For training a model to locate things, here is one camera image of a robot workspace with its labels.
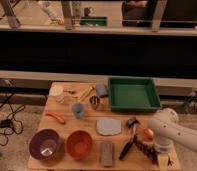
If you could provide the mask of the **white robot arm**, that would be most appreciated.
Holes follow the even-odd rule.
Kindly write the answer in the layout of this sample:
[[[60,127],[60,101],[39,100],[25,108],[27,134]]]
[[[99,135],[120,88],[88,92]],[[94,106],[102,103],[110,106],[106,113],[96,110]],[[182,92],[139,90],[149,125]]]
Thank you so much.
[[[197,153],[197,130],[180,126],[179,116],[175,110],[164,108],[157,111],[148,121],[148,127],[154,133],[154,148],[157,152],[167,154],[172,143],[177,142]]]

